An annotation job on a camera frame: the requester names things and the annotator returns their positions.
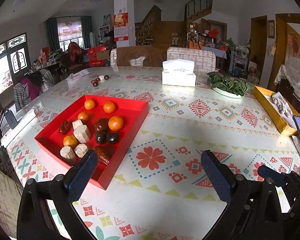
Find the white plate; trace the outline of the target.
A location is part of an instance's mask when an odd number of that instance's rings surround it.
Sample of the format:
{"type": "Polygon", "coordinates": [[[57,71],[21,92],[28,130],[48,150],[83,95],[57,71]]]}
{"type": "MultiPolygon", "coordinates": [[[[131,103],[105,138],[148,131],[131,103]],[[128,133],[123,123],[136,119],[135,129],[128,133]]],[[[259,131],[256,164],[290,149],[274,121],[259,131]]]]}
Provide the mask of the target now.
{"type": "Polygon", "coordinates": [[[212,88],[212,90],[214,90],[214,91],[217,92],[218,94],[221,94],[221,95],[223,95],[223,96],[227,96],[227,97],[229,97],[229,98],[239,99],[239,98],[242,97],[241,95],[236,95],[236,94],[233,94],[233,93],[229,93],[229,92],[224,91],[224,90],[221,90],[221,89],[219,89],[219,88],[217,88],[217,87],[212,88]]]}

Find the patterned tablecloth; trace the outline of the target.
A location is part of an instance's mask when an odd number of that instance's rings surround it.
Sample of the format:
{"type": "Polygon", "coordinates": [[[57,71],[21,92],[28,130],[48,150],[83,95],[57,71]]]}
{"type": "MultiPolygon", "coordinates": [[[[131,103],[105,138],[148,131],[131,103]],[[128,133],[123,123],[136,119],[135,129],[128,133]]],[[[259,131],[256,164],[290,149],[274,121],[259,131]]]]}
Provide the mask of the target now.
{"type": "Polygon", "coordinates": [[[148,115],[106,190],[85,188],[74,206],[98,239],[202,239],[225,207],[200,166],[210,149],[234,173],[258,180],[267,165],[300,173],[300,155],[248,93],[231,99],[211,90],[164,86],[150,67],[91,68],[49,89],[39,112],[7,152],[22,183],[50,180],[65,168],[42,151],[35,136],[83,95],[147,101],[148,115]],[[98,87],[90,83],[109,75],[98,87]]]}

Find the large red date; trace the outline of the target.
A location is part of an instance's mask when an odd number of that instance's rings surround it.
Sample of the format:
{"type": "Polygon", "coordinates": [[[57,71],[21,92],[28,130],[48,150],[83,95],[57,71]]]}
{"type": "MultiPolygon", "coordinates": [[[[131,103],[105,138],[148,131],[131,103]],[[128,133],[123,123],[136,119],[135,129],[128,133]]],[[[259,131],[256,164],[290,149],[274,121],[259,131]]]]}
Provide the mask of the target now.
{"type": "Polygon", "coordinates": [[[94,124],[94,131],[97,132],[106,132],[109,129],[108,126],[109,119],[108,118],[100,118],[94,124]]]}

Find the small orange tangerine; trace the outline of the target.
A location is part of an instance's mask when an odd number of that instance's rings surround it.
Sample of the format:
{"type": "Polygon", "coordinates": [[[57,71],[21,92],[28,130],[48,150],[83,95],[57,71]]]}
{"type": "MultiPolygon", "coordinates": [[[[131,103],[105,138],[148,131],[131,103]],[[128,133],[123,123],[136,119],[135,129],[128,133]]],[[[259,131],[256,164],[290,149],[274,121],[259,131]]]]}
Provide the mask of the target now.
{"type": "Polygon", "coordinates": [[[96,102],[92,99],[88,99],[84,102],[84,107],[86,110],[92,110],[96,106],[96,102]]]}

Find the red shallow tray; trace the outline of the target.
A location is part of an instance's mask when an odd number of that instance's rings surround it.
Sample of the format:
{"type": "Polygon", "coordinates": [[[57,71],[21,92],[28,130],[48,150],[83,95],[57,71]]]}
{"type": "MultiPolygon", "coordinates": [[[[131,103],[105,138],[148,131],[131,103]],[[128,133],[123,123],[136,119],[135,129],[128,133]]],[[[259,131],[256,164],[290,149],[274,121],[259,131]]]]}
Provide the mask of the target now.
{"type": "Polygon", "coordinates": [[[60,155],[60,150],[64,146],[63,139],[65,138],[65,135],[59,133],[59,126],[65,120],[68,120],[69,122],[77,120],[77,117],[81,112],[87,112],[90,116],[89,121],[86,123],[91,134],[90,140],[86,143],[90,150],[98,145],[95,141],[94,131],[94,124],[97,120],[100,118],[110,119],[112,116],[120,116],[124,120],[123,127],[117,131],[120,137],[119,142],[116,144],[109,144],[106,142],[101,145],[101,147],[111,155],[109,164],[106,165],[99,162],[89,181],[89,183],[96,187],[106,190],[142,126],[149,112],[149,105],[147,101],[142,100],[96,95],[84,95],[74,101],[47,124],[34,138],[44,152],[67,170],[70,168],[70,165],[60,155]],[[96,106],[92,110],[86,110],[84,107],[84,102],[88,99],[92,99],[96,102],[96,106]],[[111,101],[116,105],[116,110],[113,113],[106,113],[103,110],[104,104],[108,101],[111,101]]]}

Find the brown covered chair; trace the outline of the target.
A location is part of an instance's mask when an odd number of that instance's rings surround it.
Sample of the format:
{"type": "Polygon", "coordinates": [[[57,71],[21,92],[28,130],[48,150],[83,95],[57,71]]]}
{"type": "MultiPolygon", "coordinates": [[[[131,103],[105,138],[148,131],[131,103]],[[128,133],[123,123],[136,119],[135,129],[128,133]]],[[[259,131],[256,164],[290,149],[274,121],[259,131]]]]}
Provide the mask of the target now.
{"type": "Polygon", "coordinates": [[[112,49],[111,67],[162,67],[167,59],[167,49],[153,46],[131,46],[112,49]]]}

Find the dark plum fruit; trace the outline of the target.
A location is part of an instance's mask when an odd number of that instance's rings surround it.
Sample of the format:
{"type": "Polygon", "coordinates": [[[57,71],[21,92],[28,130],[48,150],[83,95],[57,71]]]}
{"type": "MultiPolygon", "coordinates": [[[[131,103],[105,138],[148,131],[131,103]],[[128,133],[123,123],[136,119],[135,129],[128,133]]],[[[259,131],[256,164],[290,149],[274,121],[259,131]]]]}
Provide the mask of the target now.
{"type": "Polygon", "coordinates": [[[106,140],[109,144],[116,144],[117,142],[119,142],[120,137],[118,133],[109,132],[106,134],[106,140]]]}
{"type": "Polygon", "coordinates": [[[103,145],[107,142],[107,134],[105,131],[98,131],[95,134],[95,141],[99,144],[99,145],[103,145]]]}

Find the chair with plaid clothes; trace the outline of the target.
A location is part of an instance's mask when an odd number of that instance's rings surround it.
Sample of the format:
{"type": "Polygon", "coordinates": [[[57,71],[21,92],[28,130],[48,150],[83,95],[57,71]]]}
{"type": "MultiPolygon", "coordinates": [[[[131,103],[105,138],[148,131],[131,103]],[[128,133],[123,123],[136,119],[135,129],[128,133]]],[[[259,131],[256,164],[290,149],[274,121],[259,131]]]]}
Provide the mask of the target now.
{"type": "Polygon", "coordinates": [[[16,111],[20,111],[54,85],[53,75],[47,69],[26,74],[13,88],[16,111]]]}

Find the dark red jujube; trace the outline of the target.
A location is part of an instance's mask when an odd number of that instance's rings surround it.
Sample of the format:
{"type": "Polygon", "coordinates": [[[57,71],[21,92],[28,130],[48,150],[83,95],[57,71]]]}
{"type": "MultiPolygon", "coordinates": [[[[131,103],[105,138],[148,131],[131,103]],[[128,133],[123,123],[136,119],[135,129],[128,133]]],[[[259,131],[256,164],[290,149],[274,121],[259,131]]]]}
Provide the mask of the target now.
{"type": "Polygon", "coordinates": [[[71,128],[70,122],[68,122],[68,120],[65,120],[59,126],[59,133],[65,135],[66,133],[68,133],[70,128],[71,128]]]}

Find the yam piece dark skin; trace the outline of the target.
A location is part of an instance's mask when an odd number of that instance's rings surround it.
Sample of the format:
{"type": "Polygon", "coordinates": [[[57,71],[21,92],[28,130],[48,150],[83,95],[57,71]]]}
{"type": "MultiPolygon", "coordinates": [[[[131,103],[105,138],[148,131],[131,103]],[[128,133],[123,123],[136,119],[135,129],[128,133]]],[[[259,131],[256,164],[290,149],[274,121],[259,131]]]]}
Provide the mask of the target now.
{"type": "Polygon", "coordinates": [[[76,163],[76,155],[70,146],[62,147],[60,155],[70,166],[76,163]]]}

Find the white cloth with items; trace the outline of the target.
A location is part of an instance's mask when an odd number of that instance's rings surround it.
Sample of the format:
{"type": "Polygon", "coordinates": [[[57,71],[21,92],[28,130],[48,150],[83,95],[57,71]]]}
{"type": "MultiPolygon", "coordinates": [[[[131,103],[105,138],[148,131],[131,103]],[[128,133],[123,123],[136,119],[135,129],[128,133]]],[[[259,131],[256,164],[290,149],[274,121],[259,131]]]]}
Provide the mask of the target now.
{"type": "Polygon", "coordinates": [[[293,116],[293,112],[288,102],[283,98],[280,92],[274,93],[271,98],[281,115],[285,115],[288,118],[293,116]]]}

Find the small toy pieces cluster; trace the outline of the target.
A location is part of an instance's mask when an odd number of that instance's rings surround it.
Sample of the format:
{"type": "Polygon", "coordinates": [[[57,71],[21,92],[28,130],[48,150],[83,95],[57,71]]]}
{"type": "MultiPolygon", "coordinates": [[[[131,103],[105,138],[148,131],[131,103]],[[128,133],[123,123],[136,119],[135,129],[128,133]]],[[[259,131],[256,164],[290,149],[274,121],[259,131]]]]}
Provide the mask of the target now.
{"type": "Polygon", "coordinates": [[[98,87],[101,82],[109,80],[109,78],[109,75],[100,75],[93,79],[90,83],[93,85],[93,87],[98,87]]]}

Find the wall calendar red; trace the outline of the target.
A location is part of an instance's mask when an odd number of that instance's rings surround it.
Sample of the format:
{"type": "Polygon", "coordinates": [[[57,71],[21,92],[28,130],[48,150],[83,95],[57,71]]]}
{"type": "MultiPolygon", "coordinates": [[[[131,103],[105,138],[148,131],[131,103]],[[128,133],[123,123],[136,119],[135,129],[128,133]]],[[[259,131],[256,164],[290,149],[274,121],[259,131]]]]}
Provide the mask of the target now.
{"type": "Polygon", "coordinates": [[[126,41],[129,37],[128,13],[120,13],[114,16],[114,41],[126,41]]]}

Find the green spinach leaves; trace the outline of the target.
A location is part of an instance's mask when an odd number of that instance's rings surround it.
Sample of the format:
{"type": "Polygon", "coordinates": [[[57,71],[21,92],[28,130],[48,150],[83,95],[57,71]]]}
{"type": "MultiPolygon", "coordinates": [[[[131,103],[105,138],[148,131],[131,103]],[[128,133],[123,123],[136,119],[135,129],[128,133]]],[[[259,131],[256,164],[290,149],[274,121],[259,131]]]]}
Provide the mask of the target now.
{"type": "Polygon", "coordinates": [[[250,90],[250,85],[246,81],[232,79],[219,72],[209,72],[207,75],[211,89],[217,87],[221,90],[241,96],[244,96],[250,90]]]}

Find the small yellow-orange kumquat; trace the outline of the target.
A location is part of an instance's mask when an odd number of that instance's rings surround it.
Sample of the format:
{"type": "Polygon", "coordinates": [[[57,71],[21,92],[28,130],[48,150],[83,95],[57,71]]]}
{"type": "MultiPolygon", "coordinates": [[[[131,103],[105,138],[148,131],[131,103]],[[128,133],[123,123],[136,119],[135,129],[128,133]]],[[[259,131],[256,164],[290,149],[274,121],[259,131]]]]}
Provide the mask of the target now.
{"type": "Polygon", "coordinates": [[[69,146],[74,150],[75,147],[78,145],[78,140],[76,139],[76,137],[74,135],[67,135],[63,139],[63,145],[69,146]]]}

